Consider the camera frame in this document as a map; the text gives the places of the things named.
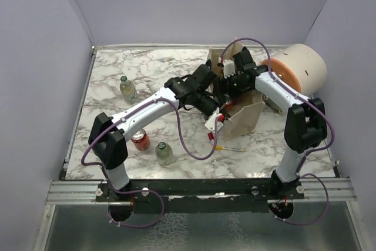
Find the beige canvas bag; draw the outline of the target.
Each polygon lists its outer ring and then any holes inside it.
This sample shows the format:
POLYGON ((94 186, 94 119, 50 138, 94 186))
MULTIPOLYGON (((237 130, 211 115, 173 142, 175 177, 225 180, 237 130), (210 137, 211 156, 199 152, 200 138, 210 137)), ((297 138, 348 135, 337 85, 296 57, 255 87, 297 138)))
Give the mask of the beige canvas bag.
MULTIPOLYGON (((233 60, 233 55, 240 52, 245 46, 236 42, 225 51, 224 59, 233 60)), ((221 67, 216 64, 224 48, 209 48, 207 60, 212 62, 211 69, 218 76, 222 76, 221 67)), ((221 136, 224 140, 230 140, 243 136, 255 130, 262 113, 265 103, 262 99, 262 93, 254 90, 241 94, 230 105, 224 108, 229 114, 228 120, 225 121, 221 128, 221 136)))

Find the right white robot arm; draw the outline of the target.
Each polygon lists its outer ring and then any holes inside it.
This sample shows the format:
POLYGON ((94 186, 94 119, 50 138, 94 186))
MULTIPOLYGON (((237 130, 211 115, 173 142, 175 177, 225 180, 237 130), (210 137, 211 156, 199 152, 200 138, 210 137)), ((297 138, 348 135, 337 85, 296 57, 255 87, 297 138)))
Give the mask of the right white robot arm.
POLYGON ((259 91, 287 114, 284 156, 272 172, 270 192, 282 199, 298 182, 307 155, 327 137, 324 102, 310 96, 324 84, 327 67, 321 56, 297 43, 256 65, 250 51, 233 55, 235 73, 220 78, 219 91, 232 99, 259 91))

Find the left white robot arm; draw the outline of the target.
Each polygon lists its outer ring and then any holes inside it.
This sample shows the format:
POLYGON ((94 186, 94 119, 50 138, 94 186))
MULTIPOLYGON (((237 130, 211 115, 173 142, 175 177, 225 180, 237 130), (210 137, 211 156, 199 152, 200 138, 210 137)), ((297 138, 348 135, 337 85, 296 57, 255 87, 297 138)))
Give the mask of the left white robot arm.
POLYGON ((95 118, 87 150, 93 151, 101 160, 103 174, 111 184, 109 193, 114 199, 125 200, 130 192, 130 179, 124 164, 128 157, 126 143, 150 123, 190 105, 206 116, 205 127, 218 134, 225 117, 213 94, 207 91, 216 79, 217 75, 208 66, 200 65, 191 75, 170 78, 151 97, 132 108, 112 117, 100 113, 95 118))

